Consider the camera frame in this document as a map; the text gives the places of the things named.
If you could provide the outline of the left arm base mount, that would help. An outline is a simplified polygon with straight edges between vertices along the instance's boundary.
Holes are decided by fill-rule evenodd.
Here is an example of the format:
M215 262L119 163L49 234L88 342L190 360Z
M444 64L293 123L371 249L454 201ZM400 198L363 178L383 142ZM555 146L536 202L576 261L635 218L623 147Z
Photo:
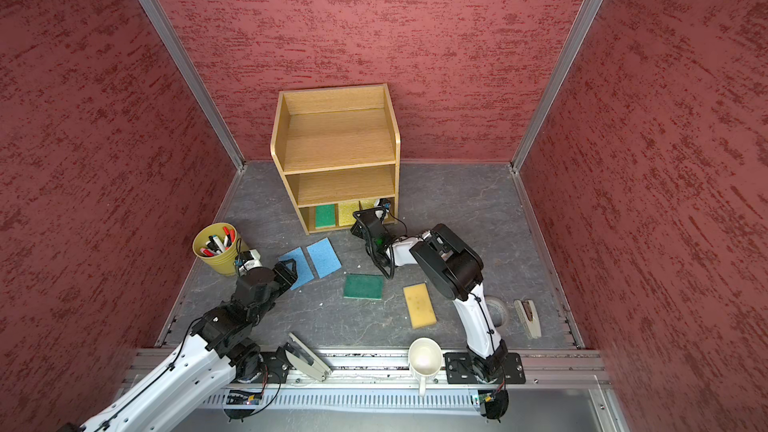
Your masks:
M247 352L236 366L235 381L243 384L285 384L292 366L284 347L274 352Z

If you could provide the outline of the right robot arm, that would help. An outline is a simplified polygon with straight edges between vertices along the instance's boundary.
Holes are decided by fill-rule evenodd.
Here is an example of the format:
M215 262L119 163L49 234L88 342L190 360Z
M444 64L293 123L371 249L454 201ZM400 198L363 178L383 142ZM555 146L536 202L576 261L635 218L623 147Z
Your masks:
M483 288L480 256L443 223L419 235L396 236L385 225L384 206L355 211L350 232L365 242L366 254L386 279L399 267L417 265L452 301L464 330L473 374L484 382L499 375L508 348L496 330Z

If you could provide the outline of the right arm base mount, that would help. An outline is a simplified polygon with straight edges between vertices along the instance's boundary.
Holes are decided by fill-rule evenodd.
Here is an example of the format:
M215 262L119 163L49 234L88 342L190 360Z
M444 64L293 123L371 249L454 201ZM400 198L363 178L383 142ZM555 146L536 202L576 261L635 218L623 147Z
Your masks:
M481 359L472 352L443 354L447 382L451 385L521 385L526 383L521 356L507 352L503 357Z

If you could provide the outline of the dark green sponge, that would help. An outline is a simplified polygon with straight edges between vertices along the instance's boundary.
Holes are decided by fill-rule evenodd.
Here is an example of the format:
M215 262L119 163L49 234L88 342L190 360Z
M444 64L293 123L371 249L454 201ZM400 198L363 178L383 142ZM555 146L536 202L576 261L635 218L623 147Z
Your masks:
M381 275L349 274L346 276L343 297L360 300L381 300L384 277Z

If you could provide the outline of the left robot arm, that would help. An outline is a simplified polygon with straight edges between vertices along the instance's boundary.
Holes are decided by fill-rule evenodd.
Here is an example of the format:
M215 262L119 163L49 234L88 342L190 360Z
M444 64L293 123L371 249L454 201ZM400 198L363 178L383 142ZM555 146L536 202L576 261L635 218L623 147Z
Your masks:
M104 410L62 431L170 431L214 392L255 379L266 388L269 368L252 329L298 279L293 259L239 276L231 298L195 319L179 346Z

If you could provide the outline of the bright green sponge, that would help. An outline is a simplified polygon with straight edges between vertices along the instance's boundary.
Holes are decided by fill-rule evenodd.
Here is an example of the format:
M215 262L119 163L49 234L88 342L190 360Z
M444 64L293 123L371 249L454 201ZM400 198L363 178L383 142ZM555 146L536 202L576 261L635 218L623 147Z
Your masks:
M314 212L314 226L316 229L333 228L336 226L336 206L334 204L316 206Z

